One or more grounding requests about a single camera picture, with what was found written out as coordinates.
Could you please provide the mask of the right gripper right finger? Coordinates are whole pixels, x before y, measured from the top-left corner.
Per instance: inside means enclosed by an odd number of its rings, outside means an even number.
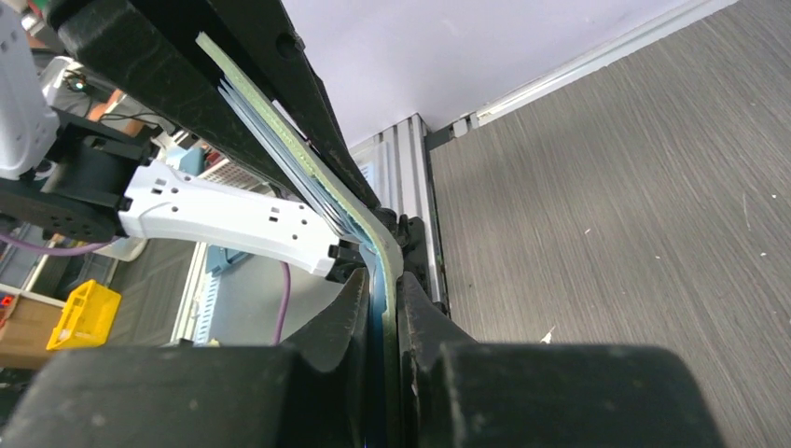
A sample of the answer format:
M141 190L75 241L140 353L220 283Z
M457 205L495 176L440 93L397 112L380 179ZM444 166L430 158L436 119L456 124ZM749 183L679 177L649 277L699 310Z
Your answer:
M398 282L408 447L721 447L687 364L653 345L483 343Z

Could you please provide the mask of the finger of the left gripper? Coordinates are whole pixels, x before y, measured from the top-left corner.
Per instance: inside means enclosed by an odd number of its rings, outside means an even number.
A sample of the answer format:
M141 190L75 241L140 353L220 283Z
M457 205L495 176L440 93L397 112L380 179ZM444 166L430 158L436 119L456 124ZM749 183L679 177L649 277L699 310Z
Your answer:
M367 208L379 208L381 202L351 157L324 83L283 3L212 1L210 5L252 64L254 82L281 104L341 183Z
M209 35L236 63L255 66L290 23L280 1L48 1L46 22L70 55L143 106L196 134L231 161L278 189L302 195L220 94L222 71L197 45Z

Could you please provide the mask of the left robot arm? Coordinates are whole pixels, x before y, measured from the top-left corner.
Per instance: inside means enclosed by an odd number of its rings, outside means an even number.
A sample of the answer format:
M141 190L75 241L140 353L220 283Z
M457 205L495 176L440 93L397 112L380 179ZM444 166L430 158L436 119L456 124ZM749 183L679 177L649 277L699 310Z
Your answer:
M282 2L49 1L44 18L91 72L298 200L179 172L140 138L58 109L2 6L3 215L86 243L194 241L322 276L340 239L372 246L381 202Z

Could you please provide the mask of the green card holder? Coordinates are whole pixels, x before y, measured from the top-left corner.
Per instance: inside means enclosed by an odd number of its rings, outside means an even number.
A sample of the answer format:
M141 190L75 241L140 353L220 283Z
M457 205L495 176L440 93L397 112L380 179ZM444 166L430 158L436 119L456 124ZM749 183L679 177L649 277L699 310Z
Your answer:
M371 276L369 326L374 364L368 411L372 420L366 432L373 446L402 446L396 295L404 260L395 237L208 34L199 33L195 42L223 74L218 87L220 95L307 203L339 237L351 237L360 244Z

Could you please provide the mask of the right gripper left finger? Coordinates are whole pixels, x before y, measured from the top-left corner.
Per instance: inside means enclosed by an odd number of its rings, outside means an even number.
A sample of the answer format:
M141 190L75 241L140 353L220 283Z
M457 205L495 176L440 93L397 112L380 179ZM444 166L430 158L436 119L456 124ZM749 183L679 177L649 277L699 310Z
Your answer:
M368 273L275 346L68 350L37 374L6 447L359 447Z

